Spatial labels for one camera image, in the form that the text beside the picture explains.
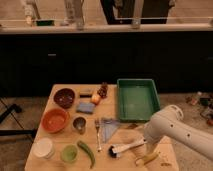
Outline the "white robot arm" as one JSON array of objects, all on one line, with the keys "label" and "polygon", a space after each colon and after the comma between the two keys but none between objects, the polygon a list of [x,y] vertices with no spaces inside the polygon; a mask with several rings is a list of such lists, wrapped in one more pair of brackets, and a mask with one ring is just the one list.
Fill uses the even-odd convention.
[{"label": "white robot arm", "polygon": [[176,105],[168,105],[153,114],[144,126],[144,138],[148,144],[158,144],[168,136],[213,161],[213,134],[209,134],[182,122],[183,112]]}]

